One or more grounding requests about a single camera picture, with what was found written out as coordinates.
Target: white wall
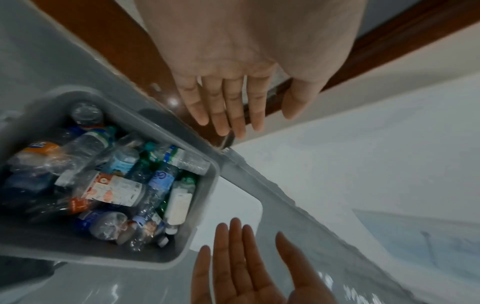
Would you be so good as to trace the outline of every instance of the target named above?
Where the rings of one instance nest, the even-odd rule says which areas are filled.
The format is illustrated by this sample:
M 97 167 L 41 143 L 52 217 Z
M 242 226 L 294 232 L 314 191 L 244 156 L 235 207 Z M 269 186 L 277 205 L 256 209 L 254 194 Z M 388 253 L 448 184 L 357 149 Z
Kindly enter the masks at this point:
M 286 120 L 281 112 L 277 112 L 266 118 L 265 130 L 261 133 L 247 126 L 246 138 L 235 143 L 480 72 L 479 38 L 480 23 L 322 92 L 293 121 Z
M 392 259 L 352 209 L 480 223 L 480 74 L 234 149 L 417 295 L 435 303 L 478 302 L 480 286 Z

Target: hand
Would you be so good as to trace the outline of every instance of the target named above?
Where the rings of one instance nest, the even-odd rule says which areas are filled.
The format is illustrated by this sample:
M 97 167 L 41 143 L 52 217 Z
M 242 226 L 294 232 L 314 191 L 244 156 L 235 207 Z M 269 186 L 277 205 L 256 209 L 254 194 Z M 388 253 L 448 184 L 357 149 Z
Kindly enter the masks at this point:
M 217 226 L 213 244 L 213 291 L 217 304 L 335 304 L 335 299 L 320 280 L 300 249 L 283 233 L 276 235 L 276 248 L 287 265 L 295 290 L 288 300 L 267 273 L 260 257 L 252 228 L 237 218 Z M 210 248 L 200 249 L 191 279 L 191 303 L 211 304 Z
M 136 0 L 178 91 L 201 125 L 245 136 L 242 85 L 252 127 L 264 127 L 277 65 L 293 77 L 282 112 L 297 116 L 340 68 L 367 0 Z M 197 86 L 201 77 L 205 104 Z

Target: finger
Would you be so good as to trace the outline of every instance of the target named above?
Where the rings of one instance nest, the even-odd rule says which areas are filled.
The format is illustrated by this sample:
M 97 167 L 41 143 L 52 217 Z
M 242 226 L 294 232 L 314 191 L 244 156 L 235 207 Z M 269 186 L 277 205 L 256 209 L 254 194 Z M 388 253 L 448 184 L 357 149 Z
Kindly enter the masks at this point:
M 216 227 L 213 241 L 213 288 L 219 304 L 237 296 L 230 272 L 229 228 L 225 223 Z
M 293 79 L 290 88 L 285 92 L 281 111 L 287 119 L 297 117 L 310 103 L 312 103 L 325 86 L 326 81 L 306 82 Z
M 186 108 L 190 114 L 195 118 L 196 122 L 205 126 L 209 123 L 209 114 L 205 110 L 205 107 L 200 98 L 200 92 L 197 87 L 197 78 L 195 76 L 182 76 L 173 73 L 173 79 L 175 80 L 176 87 Z
M 252 228 L 248 225 L 243 227 L 243 245 L 245 251 L 246 266 L 250 274 L 251 281 L 255 290 L 261 290 L 274 286 L 269 273 L 265 269 L 259 249 L 255 243 L 255 235 Z
M 238 218 L 230 222 L 228 233 L 228 250 L 230 253 L 230 270 L 237 294 L 253 290 L 247 263 L 245 262 L 244 243 L 242 241 L 242 223 Z
M 198 252 L 195 265 L 193 266 L 193 276 L 191 278 L 191 302 L 192 304 L 211 304 L 210 295 L 210 248 L 203 246 Z
M 267 104 L 267 91 L 271 80 L 272 74 L 266 77 L 248 76 L 246 80 L 250 121 L 255 131 L 264 129 L 265 105 Z
M 208 106 L 210 107 L 211 122 L 220 136 L 230 132 L 229 121 L 225 114 L 225 100 L 222 92 L 222 78 L 206 76 L 201 78 L 201 84 L 205 88 Z
M 304 286 L 323 287 L 318 273 L 310 265 L 304 253 L 293 245 L 283 233 L 276 234 L 275 243 L 281 259 L 290 271 L 295 288 Z
M 243 76 L 238 79 L 223 80 L 223 96 L 225 98 L 226 111 L 230 118 L 231 128 L 237 138 L 244 138 L 245 116 L 244 103 L 242 101 Z

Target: plastic bin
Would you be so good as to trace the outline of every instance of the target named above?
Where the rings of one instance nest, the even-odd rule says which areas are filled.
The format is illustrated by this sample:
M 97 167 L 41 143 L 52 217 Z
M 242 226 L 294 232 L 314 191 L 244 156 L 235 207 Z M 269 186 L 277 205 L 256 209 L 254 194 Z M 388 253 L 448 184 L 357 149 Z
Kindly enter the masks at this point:
M 69 118 L 72 103 L 80 100 L 97 104 L 108 120 L 126 131 L 137 131 L 146 139 L 157 142 L 171 142 L 201 155 L 211 163 L 207 174 L 198 180 L 186 222 L 179 229 L 172 246 L 161 249 L 147 246 L 141 252 L 129 252 L 116 244 L 79 235 L 69 226 L 68 221 L 32 225 L 23 218 L 0 214 L 0 254 L 133 268 L 173 267 L 189 250 L 197 226 L 207 209 L 211 191 L 217 182 L 219 165 L 129 107 L 120 102 L 113 102 L 100 92 L 89 88 L 72 86 L 51 91 L 31 104 L 24 115 L 0 130 L 1 171 L 5 173 L 8 170 L 6 160 L 16 151 L 27 143 L 41 138 L 50 128 L 64 124 Z

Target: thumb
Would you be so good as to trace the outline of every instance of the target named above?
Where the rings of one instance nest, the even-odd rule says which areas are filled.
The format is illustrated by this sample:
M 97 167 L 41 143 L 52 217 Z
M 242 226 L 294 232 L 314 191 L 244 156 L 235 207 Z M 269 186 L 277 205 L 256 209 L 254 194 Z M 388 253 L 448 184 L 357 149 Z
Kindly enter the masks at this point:
M 322 288 L 323 282 L 304 253 L 293 245 L 282 232 L 276 234 L 276 249 L 288 267 L 295 288 Z

